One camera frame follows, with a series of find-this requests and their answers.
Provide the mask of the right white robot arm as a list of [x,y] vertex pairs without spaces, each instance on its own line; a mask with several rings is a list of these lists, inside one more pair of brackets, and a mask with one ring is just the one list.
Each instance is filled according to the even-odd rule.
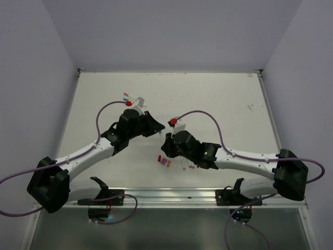
[[292,201],[304,200],[309,169],[289,150],[262,156],[226,151],[219,144],[196,140],[186,130],[167,133],[161,150],[169,158],[181,156],[202,169],[231,169],[256,174],[254,179],[236,180],[232,193],[227,195],[236,204],[276,194]]

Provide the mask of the orange white pen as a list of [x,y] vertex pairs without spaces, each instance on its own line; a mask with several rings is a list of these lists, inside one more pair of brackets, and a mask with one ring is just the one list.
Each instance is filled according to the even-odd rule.
[[182,157],[182,168],[183,168],[183,171],[185,171],[186,170],[186,162],[185,162],[185,159],[184,159],[184,157]]

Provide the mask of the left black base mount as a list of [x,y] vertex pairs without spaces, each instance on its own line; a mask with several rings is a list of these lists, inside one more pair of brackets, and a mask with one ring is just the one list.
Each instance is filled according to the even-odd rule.
[[88,217],[96,222],[106,222],[109,219],[111,206],[122,206],[125,191],[123,189],[109,189],[109,186],[98,177],[90,178],[94,184],[98,185],[98,193],[93,198],[78,200],[79,206],[105,206],[105,208],[89,208]]

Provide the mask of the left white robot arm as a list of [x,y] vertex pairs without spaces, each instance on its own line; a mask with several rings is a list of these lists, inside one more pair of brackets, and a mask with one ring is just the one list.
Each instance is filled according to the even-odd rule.
[[148,111],[126,109],[108,130],[98,133],[95,142],[73,155],[55,160],[43,158],[28,184],[27,192],[49,213],[58,211],[69,201],[103,204],[112,194],[100,178],[91,177],[88,185],[71,187],[74,178],[128,147],[131,139],[138,136],[147,138],[164,128]]

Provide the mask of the aluminium mounting rail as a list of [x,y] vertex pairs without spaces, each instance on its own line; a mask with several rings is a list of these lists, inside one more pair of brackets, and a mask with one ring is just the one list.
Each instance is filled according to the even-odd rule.
[[[220,206],[217,199],[220,195],[215,194],[217,188],[207,187],[185,187],[185,188],[134,188],[134,187],[110,187],[112,191],[123,191],[124,194],[130,194],[137,198],[137,208],[226,208],[235,209],[241,205]],[[69,201],[63,206],[64,208],[102,208],[102,206],[79,205],[78,199],[85,199],[83,195],[92,194],[92,191],[75,190],[74,195],[70,195]],[[130,197],[123,199],[122,206],[116,208],[132,208],[135,205],[135,200]],[[252,208],[307,208],[306,201],[291,201],[279,195],[265,199],[262,205],[249,205]]]

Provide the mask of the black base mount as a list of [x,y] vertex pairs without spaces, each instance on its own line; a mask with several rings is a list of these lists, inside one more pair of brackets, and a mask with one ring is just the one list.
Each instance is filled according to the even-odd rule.
[[105,208],[89,208],[88,217],[96,222],[106,222],[109,219],[111,206],[122,206],[125,191],[123,189],[109,189],[109,186],[98,177],[90,178],[94,184],[98,185],[98,193],[93,198],[78,200],[79,206],[105,206]]
[[[217,206],[242,206],[249,202],[255,201],[254,206],[261,206],[262,201],[258,198],[247,198],[240,193],[240,186],[244,178],[236,180],[233,187],[227,186],[223,189],[215,190],[215,200]],[[232,218],[239,222],[248,223],[252,218],[252,205],[247,206],[232,215]]]

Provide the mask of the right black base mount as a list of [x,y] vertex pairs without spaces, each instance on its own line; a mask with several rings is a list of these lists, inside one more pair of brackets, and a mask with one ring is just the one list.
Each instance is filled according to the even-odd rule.
[[[244,178],[236,180],[233,187],[227,186],[223,189],[215,190],[215,200],[217,206],[242,206],[249,202],[255,201],[254,206],[261,206],[262,201],[258,198],[247,198],[240,193],[240,186]],[[247,206],[232,215],[232,218],[239,222],[248,223],[252,218],[252,205]]]

